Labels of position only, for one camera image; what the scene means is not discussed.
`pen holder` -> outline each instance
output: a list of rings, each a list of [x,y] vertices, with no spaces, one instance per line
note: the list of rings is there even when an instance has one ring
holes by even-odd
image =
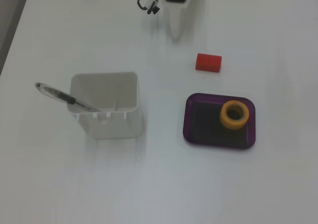
[[[78,74],[72,78],[71,96],[101,110],[85,112],[68,104],[86,134],[96,140],[135,138],[143,122],[135,73]]]

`purple tray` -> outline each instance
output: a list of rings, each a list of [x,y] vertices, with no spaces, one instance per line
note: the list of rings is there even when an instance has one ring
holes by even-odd
[[[231,100],[244,103],[249,119],[244,128],[233,131],[222,126],[220,111]],[[196,93],[187,99],[183,123],[184,138],[197,145],[248,149],[255,144],[255,106],[243,97]]]

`gray wall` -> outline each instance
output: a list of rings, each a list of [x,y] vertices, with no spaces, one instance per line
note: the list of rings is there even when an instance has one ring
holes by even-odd
[[[0,0],[0,73],[26,0]]]

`masking tape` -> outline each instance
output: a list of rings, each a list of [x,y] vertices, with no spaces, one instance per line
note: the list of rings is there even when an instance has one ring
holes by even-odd
[[[236,112],[239,114],[239,119],[231,119],[229,112]],[[228,101],[222,107],[220,113],[221,123],[228,129],[238,130],[242,128],[248,121],[249,110],[247,106],[240,101]]]

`pen grip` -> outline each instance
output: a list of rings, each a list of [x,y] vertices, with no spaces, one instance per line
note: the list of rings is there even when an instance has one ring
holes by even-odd
[[[58,98],[65,101],[68,104],[73,105],[76,102],[76,99],[70,95],[67,95],[64,92],[59,91]]]

